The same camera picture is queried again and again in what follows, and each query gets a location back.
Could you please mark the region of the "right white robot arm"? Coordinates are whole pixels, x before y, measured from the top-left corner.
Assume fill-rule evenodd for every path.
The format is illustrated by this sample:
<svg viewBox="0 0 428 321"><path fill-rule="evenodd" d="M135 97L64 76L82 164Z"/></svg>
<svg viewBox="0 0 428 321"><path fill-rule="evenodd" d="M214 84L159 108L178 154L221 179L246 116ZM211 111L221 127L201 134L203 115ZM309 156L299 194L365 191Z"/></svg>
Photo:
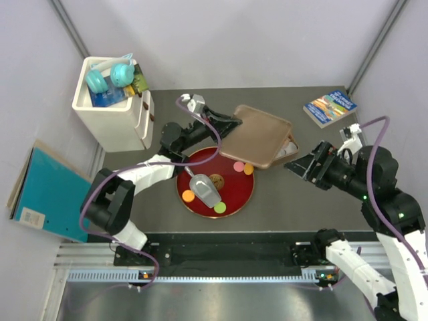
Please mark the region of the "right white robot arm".
<svg viewBox="0 0 428 321"><path fill-rule="evenodd" d="M343 128L340 148L321 141L286 168L319 189L335 187L361 201L362 215L387 255L393 280L376 271L335 229L317 231L308 253L293 249L295 262L337 267L364 295L377 320L426 320L426 224L421 206L398 188L399 164L391 152L379 140L362 145L361 130L361 124Z"/></svg>

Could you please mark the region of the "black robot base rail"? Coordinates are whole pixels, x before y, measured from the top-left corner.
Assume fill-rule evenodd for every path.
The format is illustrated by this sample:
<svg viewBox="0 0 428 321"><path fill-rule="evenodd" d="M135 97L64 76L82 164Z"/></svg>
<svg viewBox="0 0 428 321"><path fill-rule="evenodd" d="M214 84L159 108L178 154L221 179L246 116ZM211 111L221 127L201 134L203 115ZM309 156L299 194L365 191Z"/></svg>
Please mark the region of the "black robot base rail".
<svg viewBox="0 0 428 321"><path fill-rule="evenodd" d="M283 276L327 265L310 232L149 233L141 254L123 247L118 267L160 265L160 276Z"/></svg>

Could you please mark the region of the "gold tin lid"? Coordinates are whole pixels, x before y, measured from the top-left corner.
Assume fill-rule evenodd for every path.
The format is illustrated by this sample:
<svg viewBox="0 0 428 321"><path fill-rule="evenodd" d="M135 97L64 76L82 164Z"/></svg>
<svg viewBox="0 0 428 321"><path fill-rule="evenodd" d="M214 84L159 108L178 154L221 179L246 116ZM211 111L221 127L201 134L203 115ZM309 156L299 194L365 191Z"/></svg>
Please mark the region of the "gold tin lid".
<svg viewBox="0 0 428 321"><path fill-rule="evenodd" d="M243 124L222 140L220 154L259 169L271 167L285 139L292 133L292 123L246 105L239 105L234 116Z"/></svg>

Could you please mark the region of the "square gold cookie tin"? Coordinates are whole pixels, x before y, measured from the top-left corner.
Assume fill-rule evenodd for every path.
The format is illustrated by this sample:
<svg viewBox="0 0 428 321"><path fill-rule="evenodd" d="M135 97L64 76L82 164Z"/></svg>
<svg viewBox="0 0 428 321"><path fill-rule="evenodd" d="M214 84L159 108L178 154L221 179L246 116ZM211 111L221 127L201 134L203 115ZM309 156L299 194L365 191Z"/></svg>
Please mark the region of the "square gold cookie tin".
<svg viewBox="0 0 428 321"><path fill-rule="evenodd" d="M272 162L272 166L283 165L294 160L298 152L298 143L296 142L293 134L289 134Z"/></svg>

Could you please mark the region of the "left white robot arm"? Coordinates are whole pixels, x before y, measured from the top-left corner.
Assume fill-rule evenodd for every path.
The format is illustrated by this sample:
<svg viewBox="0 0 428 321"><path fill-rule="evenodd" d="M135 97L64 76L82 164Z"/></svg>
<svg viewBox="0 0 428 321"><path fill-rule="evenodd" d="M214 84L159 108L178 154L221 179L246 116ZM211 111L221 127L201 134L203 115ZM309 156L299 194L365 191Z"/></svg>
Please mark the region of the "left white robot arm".
<svg viewBox="0 0 428 321"><path fill-rule="evenodd" d="M203 97L183 94L175 104L194 118L194 123L183 128L176 122L163 126L160 149L147 161L137 165L111 171L99 170L80 207L79 224L87 219L101 230L94 235L108 238L128 250L129 258L137 265L151 259L148 237L130 220L134 196L153 185L172 179L194 164L184 151L197 143L211 138L221 148L221 141L242 120L210 109Z"/></svg>

